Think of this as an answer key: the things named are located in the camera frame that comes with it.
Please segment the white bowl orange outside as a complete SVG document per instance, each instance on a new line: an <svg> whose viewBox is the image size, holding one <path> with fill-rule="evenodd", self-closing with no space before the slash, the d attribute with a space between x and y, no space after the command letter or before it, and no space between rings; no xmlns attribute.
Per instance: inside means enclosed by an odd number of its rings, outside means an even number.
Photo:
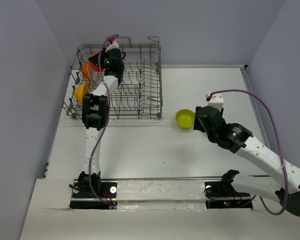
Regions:
<svg viewBox="0 0 300 240"><path fill-rule="evenodd" d="M99 67L94 65L90 61L87 61L81 68L81 73L84 76L84 78L94 84L100 83L99 72Z"/></svg>

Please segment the lime green bowl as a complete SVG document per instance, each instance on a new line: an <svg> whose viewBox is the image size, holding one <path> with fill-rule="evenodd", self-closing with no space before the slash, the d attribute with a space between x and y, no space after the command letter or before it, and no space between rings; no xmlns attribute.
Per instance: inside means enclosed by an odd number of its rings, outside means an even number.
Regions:
<svg viewBox="0 0 300 240"><path fill-rule="evenodd" d="M180 109L175 114L175 121L182 129L191 129L195 122L195 113L190 109Z"/></svg>

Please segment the yellow bowl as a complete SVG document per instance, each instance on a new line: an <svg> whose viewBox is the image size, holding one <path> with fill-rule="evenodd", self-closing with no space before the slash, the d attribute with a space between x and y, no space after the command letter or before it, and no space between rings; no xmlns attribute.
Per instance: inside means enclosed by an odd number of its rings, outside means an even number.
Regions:
<svg viewBox="0 0 300 240"><path fill-rule="evenodd" d="M80 105L83 104L84 95L89 93L90 93L90 84L87 82L81 84L79 87L76 87L74 89L74 96Z"/></svg>

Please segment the red orange bowl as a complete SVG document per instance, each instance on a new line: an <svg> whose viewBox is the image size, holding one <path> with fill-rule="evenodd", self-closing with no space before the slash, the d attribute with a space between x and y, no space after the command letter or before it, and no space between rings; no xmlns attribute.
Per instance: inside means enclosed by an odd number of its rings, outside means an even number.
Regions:
<svg viewBox="0 0 300 240"><path fill-rule="evenodd" d="M99 52L94 52L89 58L88 58L88 65L96 72L100 72L99 67Z"/></svg>

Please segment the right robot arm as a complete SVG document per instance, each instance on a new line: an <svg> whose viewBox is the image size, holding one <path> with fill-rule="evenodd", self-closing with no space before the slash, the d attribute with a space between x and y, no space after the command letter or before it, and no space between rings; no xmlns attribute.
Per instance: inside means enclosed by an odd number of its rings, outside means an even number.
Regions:
<svg viewBox="0 0 300 240"><path fill-rule="evenodd" d="M211 143L249 161L267 174L266 177L253 177L238 170L228 170L220 181L211 184L212 197L234 193L258 195L300 217L300 168L281 160L243 125L227 123L222 112L213 106L196 107L193 128L206 133Z"/></svg>

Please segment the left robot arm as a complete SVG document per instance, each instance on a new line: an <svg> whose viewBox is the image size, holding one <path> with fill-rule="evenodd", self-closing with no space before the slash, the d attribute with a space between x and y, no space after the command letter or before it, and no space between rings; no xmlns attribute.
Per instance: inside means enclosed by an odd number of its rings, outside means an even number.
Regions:
<svg viewBox="0 0 300 240"><path fill-rule="evenodd" d="M82 106L81 120L86 130L86 150L84 164L73 187L91 198L98 198L101 191L100 148L110 118L110 96L122 83L125 52L118 48L102 49L91 56L88 62L98 67L101 73L98 87L90 92L88 83L74 90L74 96Z"/></svg>

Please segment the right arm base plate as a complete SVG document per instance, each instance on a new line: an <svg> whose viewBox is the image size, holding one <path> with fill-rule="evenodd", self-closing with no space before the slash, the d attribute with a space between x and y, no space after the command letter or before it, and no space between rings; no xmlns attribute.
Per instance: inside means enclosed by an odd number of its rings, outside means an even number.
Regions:
<svg viewBox="0 0 300 240"><path fill-rule="evenodd" d="M245 192L236 192L231 185L221 181L204 183L206 209L253 209L252 196Z"/></svg>

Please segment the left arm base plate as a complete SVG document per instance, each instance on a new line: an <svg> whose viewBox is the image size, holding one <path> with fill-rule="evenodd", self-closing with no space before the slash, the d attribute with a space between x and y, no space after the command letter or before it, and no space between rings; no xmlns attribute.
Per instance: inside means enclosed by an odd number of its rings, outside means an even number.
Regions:
<svg viewBox="0 0 300 240"><path fill-rule="evenodd" d="M69 207L73 210L116 210L118 208L117 181L102 181L96 197L88 186L81 189L79 183L75 181L70 184L72 190Z"/></svg>

